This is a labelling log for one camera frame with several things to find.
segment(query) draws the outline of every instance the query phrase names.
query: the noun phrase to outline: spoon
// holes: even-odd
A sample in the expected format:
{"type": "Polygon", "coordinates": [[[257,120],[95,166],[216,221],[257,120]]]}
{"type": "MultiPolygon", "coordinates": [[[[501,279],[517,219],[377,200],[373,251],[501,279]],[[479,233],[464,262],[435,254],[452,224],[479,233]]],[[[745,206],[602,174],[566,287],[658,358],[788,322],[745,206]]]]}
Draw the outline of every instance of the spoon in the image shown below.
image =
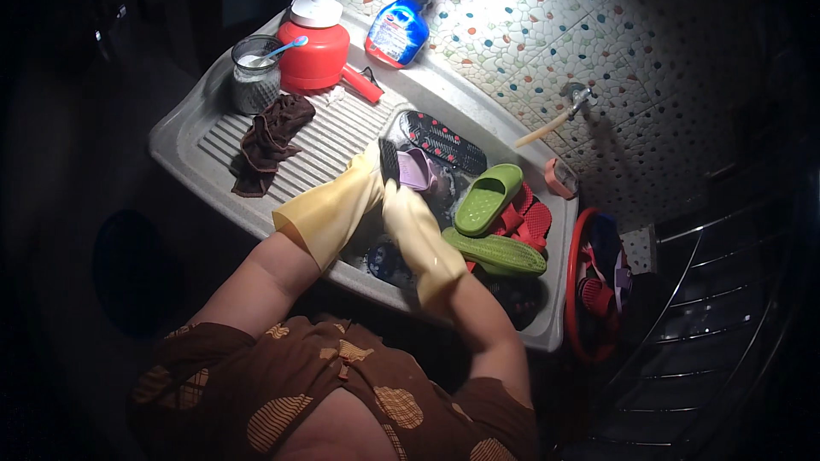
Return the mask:
{"type": "Polygon", "coordinates": [[[293,46],[305,46],[305,45],[307,45],[307,43],[308,43],[307,40],[308,40],[307,36],[299,36],[295,40],[293,40],[291,43],[288,43],[285,46],[279,47],[278,49],[272,51],[270,54],[263,55],[262,57],[260,57],[258,59],[254,59],[253,61],[251,61],[249,63],[249,67],[260,67],[261,64],[264,61],[266,61],[268,58],[273,57],[276,54],[279,54],[283,50],[287,50],[289,48],[292,48],[293,46]]]}

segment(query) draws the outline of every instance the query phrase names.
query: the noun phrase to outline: green slipper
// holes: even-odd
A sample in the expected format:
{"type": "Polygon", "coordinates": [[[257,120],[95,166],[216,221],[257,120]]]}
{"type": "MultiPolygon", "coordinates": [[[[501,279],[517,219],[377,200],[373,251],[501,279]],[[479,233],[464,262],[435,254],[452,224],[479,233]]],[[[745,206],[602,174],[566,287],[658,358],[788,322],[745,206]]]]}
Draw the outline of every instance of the green slipper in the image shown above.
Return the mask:
{"type": "Polygon", "coordinates": [[[541,253],[509,237],[487,235],[477,239],[447,228],[441,232],[441,238],[461,251],[465,260],[478,263],[487,274],[538,277],[547,270],[541,253]]]}
{"type": "Polygon", "coordinates": [[[499,164],[484,171],[467,191],[456,210],[456,230],[479,236],[513,199],[524,182],[524,173],[515,164],[499,164]]]}

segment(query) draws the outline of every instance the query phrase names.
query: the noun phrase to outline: sink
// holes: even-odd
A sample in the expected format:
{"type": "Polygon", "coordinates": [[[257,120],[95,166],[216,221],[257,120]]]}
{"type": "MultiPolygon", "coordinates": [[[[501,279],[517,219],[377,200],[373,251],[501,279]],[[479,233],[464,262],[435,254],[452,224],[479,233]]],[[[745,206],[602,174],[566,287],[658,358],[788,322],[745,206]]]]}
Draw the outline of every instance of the sink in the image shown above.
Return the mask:
{"type": "MultiPolygon", "coordinates": [[[[273,17],[258,33],[275,34],[283,13],[273,17]]],[[[395,121],[401,113],[415,109],[430,114],[484,150],[490,165],[520,166],[533,194],[552,213],[553,223],[547,236],[547,271],[539,279],[545,305],[519,334],[527,347],[555,351],[562,342],[567,256],[578,212],[578,199],[563,200],[545,184],[544,166],[557,155],[540,141],[515,151],[510,149],[528,129],[445,61],[420,53],[413,64],[397,71],[369,58],[363,44],[370,22],[364,16],[348,12],[343,15],[341,24],[348,29],[351,40],[348,63],[357,70],[369,66],[384,95],[372,105],[342,83],[347,96],[341,101],[329,104],[330,90],[308,96],[316,108],[316,117],[292,141],[302,152],[280,164],[280,171],[264,197],[241,198],[231,193],[236,174],[234,161],[251,118],[231,108],[226,86],[233,71],[230,49],[152,129],[151,156],[214,209],[263,239],[274,230],[272,210],[303,191],[336,178],[346,162],[378,136],[395,135],[395,121]]],[[[384,306],[435,320],[419,310],[411,288],[383,282],[367,273],[362,265],[364,253],[384,236],[381,224],[381,212],[376,207],[363,218],[340,258],[323,276],[384,306]]]]}

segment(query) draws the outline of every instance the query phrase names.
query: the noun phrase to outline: rubber glove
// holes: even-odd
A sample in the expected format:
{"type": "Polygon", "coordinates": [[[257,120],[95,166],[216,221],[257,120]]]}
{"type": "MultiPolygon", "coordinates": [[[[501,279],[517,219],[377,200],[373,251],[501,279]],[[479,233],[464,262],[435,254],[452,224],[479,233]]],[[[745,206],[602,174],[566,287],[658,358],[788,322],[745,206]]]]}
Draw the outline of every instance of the rubber glove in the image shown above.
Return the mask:
{"type": "Polygon", "coordinates": [[[422,308],[447,314],[443,291],[467,273],[461,253],[441,239],[439,224],[422,197],[407,186],[397,189],[393,179],[384,184],[381,215],[384,230],[418,278],[422,308]]]}
{"type": "Polygon", "coordinates": [[[383,193],[379,147],[372,142],[364,153],[350,159],[347,171],[335,180],[302,192],[274,210],[273,224],[325,271],[383,193]]]}

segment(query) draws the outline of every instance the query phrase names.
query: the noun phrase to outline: white lid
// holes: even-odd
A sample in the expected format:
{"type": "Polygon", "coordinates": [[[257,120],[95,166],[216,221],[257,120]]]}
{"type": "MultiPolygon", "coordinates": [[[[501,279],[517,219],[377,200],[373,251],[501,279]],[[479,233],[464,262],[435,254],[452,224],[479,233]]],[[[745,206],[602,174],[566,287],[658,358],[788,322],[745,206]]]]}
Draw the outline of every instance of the white lid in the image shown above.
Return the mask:
{"type": "Polygon", "coordinates": [[[329,27],[339,23],[342,9],[337,0],[296,0],[290,7],[290,19],[301,26],[329,27]]]}

